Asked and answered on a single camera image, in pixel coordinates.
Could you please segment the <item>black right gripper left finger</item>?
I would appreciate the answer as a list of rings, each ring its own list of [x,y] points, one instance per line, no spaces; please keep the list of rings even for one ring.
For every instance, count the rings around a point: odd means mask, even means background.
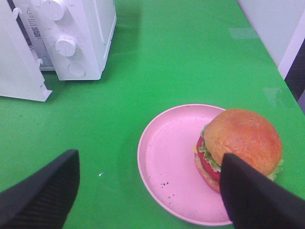
[[[80,159],[76,149],[0,194],[2,229],[61,229],[80,185]]]

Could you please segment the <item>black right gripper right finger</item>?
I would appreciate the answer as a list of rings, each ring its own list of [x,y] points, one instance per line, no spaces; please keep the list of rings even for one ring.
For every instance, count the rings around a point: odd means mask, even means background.
[[[220,192],[236,229],[305,227],[305,201],[234,154],[223,157]]]

